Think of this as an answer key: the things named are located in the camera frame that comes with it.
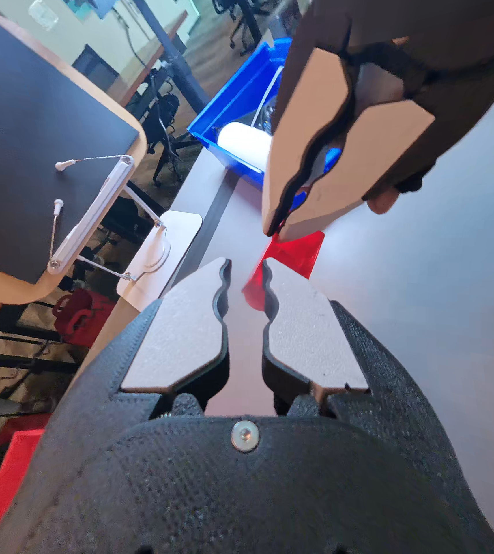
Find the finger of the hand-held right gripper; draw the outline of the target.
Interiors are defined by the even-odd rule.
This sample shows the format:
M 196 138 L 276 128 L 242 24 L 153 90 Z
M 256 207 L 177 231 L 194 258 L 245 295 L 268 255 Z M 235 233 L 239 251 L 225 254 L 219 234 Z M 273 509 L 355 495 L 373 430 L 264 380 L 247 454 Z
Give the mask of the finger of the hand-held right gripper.
M 347 133 L 340 158 L 313 183 L 304 203 L 286 217 L 279 239 L 288 242 L 322 231 L 359 206 L 434 120 L 411 100 L 362 111 Z
M 351 94 L 340 57 L 314 48 L 272 133 L 265 168 L 262 199 L 262 229 L 266 236 L 302 238 L 322 231 L 355 204 L 332 214 L 309 200 L 290 213 L 293 198 L 310 178 L 316 158 L 332 141 Z

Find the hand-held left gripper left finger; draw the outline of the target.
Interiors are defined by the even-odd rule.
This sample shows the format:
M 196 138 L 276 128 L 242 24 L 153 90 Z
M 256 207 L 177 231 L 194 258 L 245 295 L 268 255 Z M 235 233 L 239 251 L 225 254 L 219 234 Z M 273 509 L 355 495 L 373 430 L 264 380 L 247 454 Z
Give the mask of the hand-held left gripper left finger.
M 156 310 L 119 386 L 173 402 L 188 394 L 202 412 L 230 374 L 228 311 L 231 260 L 216 258 L 174 286 Z

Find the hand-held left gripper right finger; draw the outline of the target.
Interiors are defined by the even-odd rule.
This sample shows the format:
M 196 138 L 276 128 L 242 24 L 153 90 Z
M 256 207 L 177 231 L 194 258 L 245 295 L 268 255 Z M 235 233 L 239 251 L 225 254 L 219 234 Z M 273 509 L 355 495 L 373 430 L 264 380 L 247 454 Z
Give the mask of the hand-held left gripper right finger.
M 332 302 L 308 279 L 274 258 L 263 261 L 262 375 L 274 411 L 285 416 L 299 396 L 320 412 L 329 397 L 369 394 L 369 384 Z

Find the blue storage bin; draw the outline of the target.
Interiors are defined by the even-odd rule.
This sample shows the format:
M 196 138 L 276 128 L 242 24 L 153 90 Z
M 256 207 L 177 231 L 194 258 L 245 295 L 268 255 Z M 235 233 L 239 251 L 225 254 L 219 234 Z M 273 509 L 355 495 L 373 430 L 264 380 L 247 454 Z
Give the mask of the blue storage bin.
M 189 133 L 226 169 L 259 191 L 263 189 L 264 171 L 220 147 L 217 137 L 229 123 L 246 121 L 250 125 L 255 114 L 262 115 L 264 105 L 275 99 L 281 82 L 281 76 L 275 77 L 275 74 L 284 66 L 291 42 L 291 38 L 278 38 L 273 46 L 268 43 L 259 45 L 188 126 Z

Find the red plastic block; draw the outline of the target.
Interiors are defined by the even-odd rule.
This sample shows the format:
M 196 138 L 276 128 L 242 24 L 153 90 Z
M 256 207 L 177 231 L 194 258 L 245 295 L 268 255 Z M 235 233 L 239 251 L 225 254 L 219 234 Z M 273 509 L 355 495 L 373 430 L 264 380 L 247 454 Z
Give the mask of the red plastic block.
M 265 259 L 276 259 L 305 279 L 309 279 L 324 239 L 325 233 L 322 231 L 288 242 L 280 241 L 278 233 L 274 234 L 242 288 L 246 303 L 254 310 L 264 311 L 263 261 Z

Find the white cylinder roll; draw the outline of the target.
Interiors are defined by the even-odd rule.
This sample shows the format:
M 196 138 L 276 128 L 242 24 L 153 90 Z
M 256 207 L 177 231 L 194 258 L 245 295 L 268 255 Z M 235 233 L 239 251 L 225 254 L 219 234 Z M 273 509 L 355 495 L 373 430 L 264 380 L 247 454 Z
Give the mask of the white cylinder roll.
M 271 142 L 264 130 L 238 121 L 223 126 L 217 136 L 220 148 L 261 172 L 266 170 Z

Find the red floor basket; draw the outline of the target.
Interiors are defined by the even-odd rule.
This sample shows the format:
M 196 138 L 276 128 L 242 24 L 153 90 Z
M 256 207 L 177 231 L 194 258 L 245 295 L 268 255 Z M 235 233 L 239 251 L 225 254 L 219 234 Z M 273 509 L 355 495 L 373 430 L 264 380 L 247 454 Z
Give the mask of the red floor basket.
M 90 348 L 116 303 L 93 291 L 76 289 L 63 295 L 51 309 L 62 342 Z

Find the black office chair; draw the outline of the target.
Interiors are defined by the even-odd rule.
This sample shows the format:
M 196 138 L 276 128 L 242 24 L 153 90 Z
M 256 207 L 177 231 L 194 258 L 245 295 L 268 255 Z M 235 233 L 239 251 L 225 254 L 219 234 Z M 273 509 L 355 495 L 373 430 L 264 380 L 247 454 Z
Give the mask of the black office chair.
M 174 120 L 179 108 L 179 99 L 173 93 L 162 95 L 157 92 L 152 106 L 147 110 L 142 128 L 147 139 L 147 154 L 154 155 L 156 146 L 163 146 L 159 162 L 152 177 L 154 186 L 160 188 L 158 180 L 160 171 L 166 165 L 170 165 L 175 182 L 182 184 L 184 178 L 180 174 L 177 162 L 181 159 L 179 151 L 197 147 L 200 143 L 189 132 L 178 137 L 174 136 Z

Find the black light stand pole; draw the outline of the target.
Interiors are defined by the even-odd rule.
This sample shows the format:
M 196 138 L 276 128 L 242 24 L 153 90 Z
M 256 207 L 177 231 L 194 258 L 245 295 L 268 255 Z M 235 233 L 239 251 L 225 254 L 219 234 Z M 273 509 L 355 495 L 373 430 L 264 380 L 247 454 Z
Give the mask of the black light stand pole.
M 195 114 L 199 114 L 209 103 L 208 95 L 193 76 L 191 68 L 188 66 L 186 60 L 174 46 L 173 40 L 169 38 L 169 35 L 154 16 L 146 1 L 135 1 L 135 4 L 147 24 L 159 39 L 171 66 L 173 66 L 173 80 L 175 85 Z

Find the wooden desk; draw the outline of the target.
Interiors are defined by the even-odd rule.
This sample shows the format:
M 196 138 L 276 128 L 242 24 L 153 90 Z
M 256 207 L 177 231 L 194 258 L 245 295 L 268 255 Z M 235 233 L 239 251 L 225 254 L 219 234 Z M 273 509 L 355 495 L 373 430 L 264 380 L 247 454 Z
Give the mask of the wooden desk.
M 132 60 L 127 63 L 119 77 L 109 88 L 108 96 L 121 107 L 126 107 L 163 53 L 164 46 L 159 38 L 154 37 L 149 40 L 137 55 L 133 54 Z

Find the black board book stand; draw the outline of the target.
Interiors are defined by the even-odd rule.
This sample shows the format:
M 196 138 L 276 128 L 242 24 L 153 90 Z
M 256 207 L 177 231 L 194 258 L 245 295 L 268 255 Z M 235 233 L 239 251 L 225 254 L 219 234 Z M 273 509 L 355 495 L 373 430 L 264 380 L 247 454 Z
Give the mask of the black board book stand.
M 0 16 L 0 304 L 54 291 L 146 153 L 125 107 Z

